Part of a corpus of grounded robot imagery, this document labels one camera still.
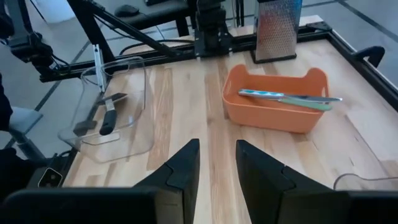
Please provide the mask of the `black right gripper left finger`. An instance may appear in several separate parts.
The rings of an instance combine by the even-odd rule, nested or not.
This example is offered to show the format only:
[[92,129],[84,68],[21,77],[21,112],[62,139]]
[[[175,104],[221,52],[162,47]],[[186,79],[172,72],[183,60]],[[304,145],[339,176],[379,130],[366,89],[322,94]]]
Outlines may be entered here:
[[132,187],[25,189],[8,196],[0,224],[193,224],[200,141],[191,139]]

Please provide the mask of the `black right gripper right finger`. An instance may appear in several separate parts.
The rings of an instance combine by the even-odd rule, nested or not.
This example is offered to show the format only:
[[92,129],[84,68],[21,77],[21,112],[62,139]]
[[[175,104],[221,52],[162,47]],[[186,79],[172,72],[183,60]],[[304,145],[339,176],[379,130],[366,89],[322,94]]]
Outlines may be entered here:
[[245,140],[239,183],[252,224],[398,224],[398,190],[335,190]]

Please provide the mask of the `large clear plastic bin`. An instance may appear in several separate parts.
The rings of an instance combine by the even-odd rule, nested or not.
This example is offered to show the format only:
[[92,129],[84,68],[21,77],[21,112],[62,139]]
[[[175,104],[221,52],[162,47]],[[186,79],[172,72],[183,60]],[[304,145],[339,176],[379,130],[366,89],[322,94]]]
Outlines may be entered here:
[[[95,66],[81,76],[82,93],[70,125],[59,138],[95,162],[104,163],[142,154],[154,144],[153,91],[144,60],[128,57],[104,63],[106,91],[97,84]],[[117,120],[114,131],[106,136],[99,131],[106,112],[96,102],[115,93],[127,97],[115,104]]]

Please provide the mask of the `orange plastic bin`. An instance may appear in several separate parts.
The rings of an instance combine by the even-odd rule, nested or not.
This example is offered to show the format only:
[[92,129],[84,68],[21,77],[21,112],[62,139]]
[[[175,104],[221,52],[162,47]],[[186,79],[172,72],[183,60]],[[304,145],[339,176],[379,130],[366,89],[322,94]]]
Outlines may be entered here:
[[246,126],[293,133],[310,132],[323,112],[278,101],[240,96],[240,89],[288,95],[329,96],[328,77],[319,68],[310,68],[302,77],[252,74],[243,64],[229,71],[222,98],[231,121]]

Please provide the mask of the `rectangular black spatula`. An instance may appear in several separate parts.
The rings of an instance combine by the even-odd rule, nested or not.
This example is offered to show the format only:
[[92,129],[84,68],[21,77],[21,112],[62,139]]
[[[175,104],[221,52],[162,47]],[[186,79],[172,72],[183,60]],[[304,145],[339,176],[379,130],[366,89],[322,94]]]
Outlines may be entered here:
[[115,104],[118,101],[123,100],[125,97],[127,97],[127,93],[115,93],[96,102],[98,106],[105,105],[106,108],[103,123],[99,130],[100,135],[106,136],[114,131],[117,120],[117,111],[115,108]]

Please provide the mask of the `green-handled knife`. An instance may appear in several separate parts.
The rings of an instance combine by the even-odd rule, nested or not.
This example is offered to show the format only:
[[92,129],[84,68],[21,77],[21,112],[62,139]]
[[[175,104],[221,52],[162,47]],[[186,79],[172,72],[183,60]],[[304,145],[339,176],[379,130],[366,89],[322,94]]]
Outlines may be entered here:
[[311,108],[311,109],[320,110],[320,111],[332,110],[332,105],[303,101],[303,100],[298,100],[295,98],[281,98],[281,99],[278,99],[278,102],[285,103],[288,105],[295,105],[295,106],[301,106],[301,107],[305,107],[305,108]]

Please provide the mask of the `person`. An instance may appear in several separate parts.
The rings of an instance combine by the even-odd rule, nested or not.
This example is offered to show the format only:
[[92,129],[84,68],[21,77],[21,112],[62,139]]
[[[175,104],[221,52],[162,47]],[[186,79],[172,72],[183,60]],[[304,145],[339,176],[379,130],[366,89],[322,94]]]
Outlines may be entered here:
[[[12,114],[13,110],[4,93],[0,73],[0,131],[9,131]],[[21,159],[13,147],[0,149],[0,204],[11,193],[26,188],[33,173],[44,165],[45,161]]]

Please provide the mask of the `grey stool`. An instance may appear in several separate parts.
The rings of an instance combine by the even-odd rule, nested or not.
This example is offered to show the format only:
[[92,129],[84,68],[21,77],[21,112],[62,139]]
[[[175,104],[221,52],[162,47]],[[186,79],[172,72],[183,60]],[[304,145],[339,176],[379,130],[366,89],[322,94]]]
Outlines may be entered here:
[[36,110],[13,106],[13,113],[9,122],[9,133],[28,159],[39,160],[45,156],[26,134],[40,121],[43,114]]

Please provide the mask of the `silver metal bar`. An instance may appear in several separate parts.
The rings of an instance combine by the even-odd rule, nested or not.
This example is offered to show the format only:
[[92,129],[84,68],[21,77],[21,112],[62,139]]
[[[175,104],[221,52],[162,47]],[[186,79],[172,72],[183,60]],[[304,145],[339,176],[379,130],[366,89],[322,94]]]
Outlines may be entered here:
[[100,91],[104,93],[106,91],[106,74],[103,70],[103,54],[98,44],[93,45],[94,61],[95,61],[95,72],[97,77],[97,84]]

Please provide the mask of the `black computer mouse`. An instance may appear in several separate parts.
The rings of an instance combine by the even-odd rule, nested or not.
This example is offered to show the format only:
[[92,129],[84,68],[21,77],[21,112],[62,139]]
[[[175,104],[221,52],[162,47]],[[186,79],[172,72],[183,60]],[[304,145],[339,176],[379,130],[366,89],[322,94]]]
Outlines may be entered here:
[[116,17],[133,17],[138,15],[139,13],[140,12],[138,8],[130,5],[122,5],[115,10],[114,15]]

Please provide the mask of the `grey desk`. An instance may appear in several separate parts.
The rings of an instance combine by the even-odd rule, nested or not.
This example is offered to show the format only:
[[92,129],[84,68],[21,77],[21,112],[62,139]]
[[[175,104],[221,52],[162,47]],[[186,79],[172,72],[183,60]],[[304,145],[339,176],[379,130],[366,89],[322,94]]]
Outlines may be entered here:
[[189,34],[187,18],[196,28],[195,6],[193,0],[126,0],[123,5],[139,9],[133,17],[117,17],[136,29],[146,29],[160,24],[175,21],[179,36]]

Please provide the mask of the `black aluminium table frame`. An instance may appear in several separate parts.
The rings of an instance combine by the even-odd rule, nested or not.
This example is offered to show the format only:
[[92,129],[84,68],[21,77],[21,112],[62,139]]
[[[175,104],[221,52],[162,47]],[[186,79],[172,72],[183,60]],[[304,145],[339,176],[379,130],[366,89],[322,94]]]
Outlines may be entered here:
[[[300,26],[301,4],[296,0],[260,0],[253,34],[236,37],[227,29],[225,11],[219,1],[198,0],[194,40],[175,47],[168,47],[152,39],[113,16],[93,0],[67,2],[90,42],[99,46],[105,62],[120,62],[132,56],[143,59],[146,65],[151,66],[248,51],[255,63],[269,63],[295,58],[295,46],[298,43],[326,39],[398,111],[398,88],[376,69],[385,54],[384,48],[373,46],[355,51],[324,22]],[[151,50],[115,56],[95,22],[95,16],[120,28]]]

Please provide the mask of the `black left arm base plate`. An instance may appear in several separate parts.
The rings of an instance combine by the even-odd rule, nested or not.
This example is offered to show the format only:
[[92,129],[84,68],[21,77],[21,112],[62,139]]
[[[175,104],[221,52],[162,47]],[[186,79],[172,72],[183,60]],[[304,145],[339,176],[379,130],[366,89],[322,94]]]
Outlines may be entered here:
[[232,51],[233,36],[228,31],[208,34],[195,30],[194,51],[200,58],[216,57]]

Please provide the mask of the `black frame bracket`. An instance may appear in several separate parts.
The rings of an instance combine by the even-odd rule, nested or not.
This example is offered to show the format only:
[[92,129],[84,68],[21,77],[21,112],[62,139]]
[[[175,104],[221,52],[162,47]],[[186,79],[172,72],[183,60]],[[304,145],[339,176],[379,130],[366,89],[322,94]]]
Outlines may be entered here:
[[385,48],[381,46],[372,46],[352,53],[352,56],[358,60],[368,58],[368,62],[377,68],[385,54]]

